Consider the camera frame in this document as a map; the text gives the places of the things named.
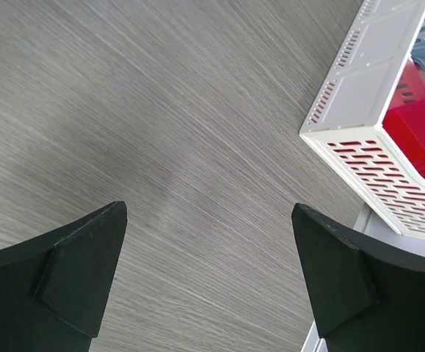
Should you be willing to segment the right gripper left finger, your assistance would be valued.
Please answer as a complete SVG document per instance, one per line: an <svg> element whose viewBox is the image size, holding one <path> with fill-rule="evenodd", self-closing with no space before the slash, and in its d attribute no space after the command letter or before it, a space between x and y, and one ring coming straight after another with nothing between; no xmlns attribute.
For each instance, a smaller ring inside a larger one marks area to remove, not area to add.
<svg viewBox="0 0 425 352"><path fill-rule="evenodd" d="M0 249L0 351L88 351L100 331L127 227L112 202Z"/></svg>

